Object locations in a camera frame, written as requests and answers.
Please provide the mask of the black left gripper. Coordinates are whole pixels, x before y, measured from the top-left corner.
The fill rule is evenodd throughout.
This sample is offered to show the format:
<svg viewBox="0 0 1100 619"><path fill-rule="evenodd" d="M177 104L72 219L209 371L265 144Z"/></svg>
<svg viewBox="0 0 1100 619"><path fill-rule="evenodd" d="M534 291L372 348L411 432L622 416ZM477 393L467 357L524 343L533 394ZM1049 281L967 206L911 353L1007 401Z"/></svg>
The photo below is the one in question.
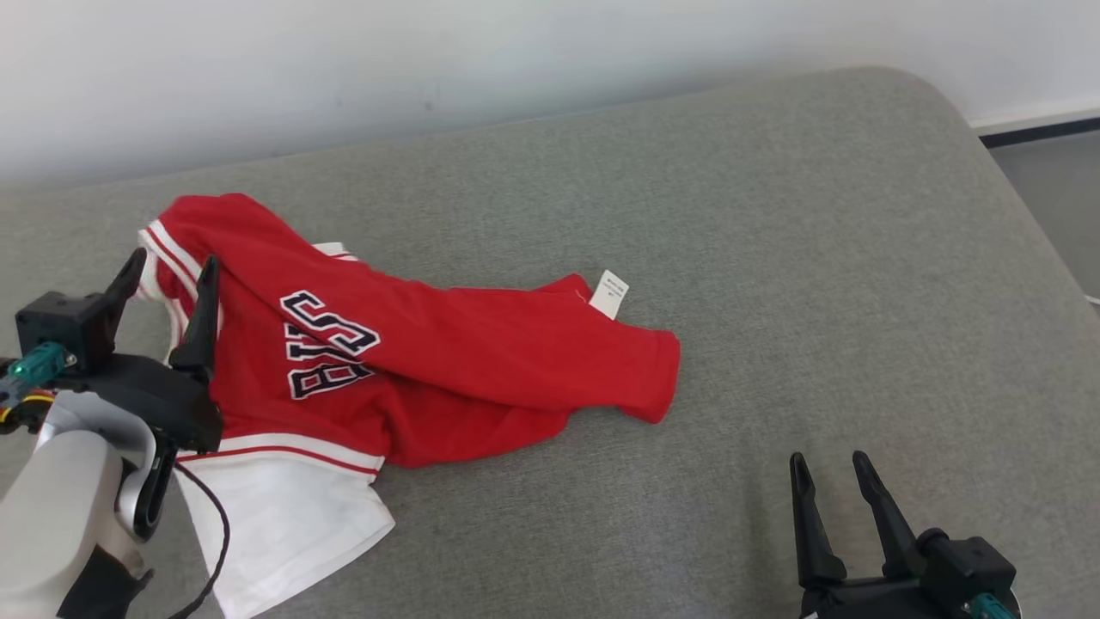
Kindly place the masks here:
<svg viewBox="0 0 1100 619"><path fill-rule="evenodd" d="M172 369L148 357L113 355L121 318L127 302L138 292L146 259L148 250L135 248L88 309L86 366L99 369L64 371L56 377L55 388L94 393L138 416L182 450L217 453L223 439L223 416L206 384L215 377L220 262L215 254L205 259L190 321L168 357Z"/></svg>

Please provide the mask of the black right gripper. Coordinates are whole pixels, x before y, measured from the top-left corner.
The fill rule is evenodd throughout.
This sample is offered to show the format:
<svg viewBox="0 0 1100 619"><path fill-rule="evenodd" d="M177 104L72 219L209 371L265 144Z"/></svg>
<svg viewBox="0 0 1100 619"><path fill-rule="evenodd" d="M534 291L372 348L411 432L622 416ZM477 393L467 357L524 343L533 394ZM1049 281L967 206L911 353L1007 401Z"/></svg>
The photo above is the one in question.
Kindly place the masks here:
<svg viewBox="0 0 1100 619"><path fill-rule="evenodd" d="M853 452L853 469L864 501L872 510L883 549L884 579L847 579L847 567L831 548L816 505L816 486L802 453L790 462L798 583L803 588L802 618L952 618L956 581L919 577L923 560L916 537L895 498L862 450Z"/></svg>

